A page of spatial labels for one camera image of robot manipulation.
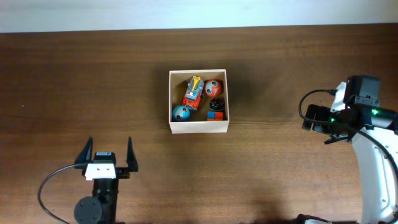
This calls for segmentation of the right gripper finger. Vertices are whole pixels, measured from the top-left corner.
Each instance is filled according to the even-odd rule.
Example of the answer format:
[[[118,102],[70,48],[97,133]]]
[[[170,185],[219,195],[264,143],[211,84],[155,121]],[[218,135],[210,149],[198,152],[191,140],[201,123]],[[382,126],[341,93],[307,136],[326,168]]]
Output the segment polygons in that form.
[[[333,144],[333,143],[335,143],[335,142],[340,142],[340,141],[348,141],[349,140],[349,137],[348,136],[345,136],[345,137],[331,137],[330,139],[328,139],[328,140],[326,140],[325,142],[324,142],[324,144]]]
[[[305,113],[305,118],[306,119],[314,118],[314,105],[313,104],[310,104],[308,106],[307,111]],[[304,129],[306,131],[310,131],[313,123],[311,121],[307,121],[306,119],[303,121],[302,129]]]

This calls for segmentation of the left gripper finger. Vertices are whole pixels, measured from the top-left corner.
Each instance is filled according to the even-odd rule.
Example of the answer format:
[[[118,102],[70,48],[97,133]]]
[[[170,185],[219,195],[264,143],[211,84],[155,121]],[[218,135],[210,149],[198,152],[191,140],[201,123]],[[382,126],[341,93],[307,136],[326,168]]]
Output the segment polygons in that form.
[[[130,172],[137,172],[139,170],[139,166],[137,163],[137,159],[133,150],[132,138],[128,138],[127,143],[127,157],[126,157],[127,167]]]
[[[75,164],[87,164],[91,162],[93,153],[93,138],[89,137],[84,148],[75,159]]]

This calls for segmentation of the blue robot ball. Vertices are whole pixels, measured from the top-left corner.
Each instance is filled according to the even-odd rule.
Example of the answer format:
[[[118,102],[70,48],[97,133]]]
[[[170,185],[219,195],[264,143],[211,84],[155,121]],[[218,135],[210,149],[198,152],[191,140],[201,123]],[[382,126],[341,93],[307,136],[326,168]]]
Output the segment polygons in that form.
[[[172,121],[188,121],[190,119],[190,109],[185,105],[178,105],[172,111]]]

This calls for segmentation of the colourful puzzle cube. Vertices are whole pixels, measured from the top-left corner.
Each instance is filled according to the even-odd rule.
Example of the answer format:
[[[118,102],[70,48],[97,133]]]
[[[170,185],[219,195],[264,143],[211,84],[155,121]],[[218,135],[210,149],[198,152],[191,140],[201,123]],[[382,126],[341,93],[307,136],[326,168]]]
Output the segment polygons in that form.
[[[207,121],[222,121],[223,112],[222,111],[209,111],[207,113]]]

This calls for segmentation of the black round wheel cap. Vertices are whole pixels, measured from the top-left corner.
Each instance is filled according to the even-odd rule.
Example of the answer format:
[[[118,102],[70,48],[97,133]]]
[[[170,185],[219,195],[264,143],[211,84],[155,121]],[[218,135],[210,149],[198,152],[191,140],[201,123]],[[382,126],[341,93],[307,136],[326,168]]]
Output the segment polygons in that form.
[[[213,98],[210,100],[209,107],[213,111],[224,111],[225,100],[224,98]]]

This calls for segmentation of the red toy fire truck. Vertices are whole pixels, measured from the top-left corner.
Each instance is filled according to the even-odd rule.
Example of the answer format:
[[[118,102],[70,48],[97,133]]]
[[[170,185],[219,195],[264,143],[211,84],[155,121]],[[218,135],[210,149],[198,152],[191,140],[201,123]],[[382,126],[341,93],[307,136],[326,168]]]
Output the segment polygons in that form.
[[[204,86],[205,83],[201,77],[192,76],[183,96],[182,105],[186,106],[190,110],[196,111],[203,96]]]

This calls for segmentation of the red robot ball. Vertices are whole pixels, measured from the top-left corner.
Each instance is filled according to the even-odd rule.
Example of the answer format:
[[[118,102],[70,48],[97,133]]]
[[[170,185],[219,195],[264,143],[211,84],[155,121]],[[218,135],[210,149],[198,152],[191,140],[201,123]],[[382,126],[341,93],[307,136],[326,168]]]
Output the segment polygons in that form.
[[[217,97],[222,93],[223,86],[218,80],[208,80],[205,83],[205,93],[209,97]]]

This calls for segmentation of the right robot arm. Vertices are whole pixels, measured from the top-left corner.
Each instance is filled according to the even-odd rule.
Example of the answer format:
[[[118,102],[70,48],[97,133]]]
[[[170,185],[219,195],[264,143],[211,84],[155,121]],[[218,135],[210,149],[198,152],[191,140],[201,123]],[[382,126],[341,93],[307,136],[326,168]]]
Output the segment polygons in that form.
[[[331,107],[299,111],[303,129],[326,134],[325,144],[351,143],[361,179],[361,223],[397,223],[397,112],[381,107],[380,79],[355,75],[327,93]]]

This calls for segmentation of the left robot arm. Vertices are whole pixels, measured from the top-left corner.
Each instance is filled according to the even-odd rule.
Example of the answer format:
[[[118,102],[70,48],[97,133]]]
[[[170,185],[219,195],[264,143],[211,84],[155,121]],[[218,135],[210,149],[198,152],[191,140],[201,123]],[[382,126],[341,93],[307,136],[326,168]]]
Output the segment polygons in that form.
[[[89,138],[83,150],[75,159],[75,165],[82,170],[82,176],[93,181],[92,195],[80,199],[74,208],[78,223],[114,223],[119,193],[119,180],[129,179],[131,172],[139,166],[134,154],[132,139],[128,139],[126,167],[116,166],[113,152],[93,153],[93,139]]]

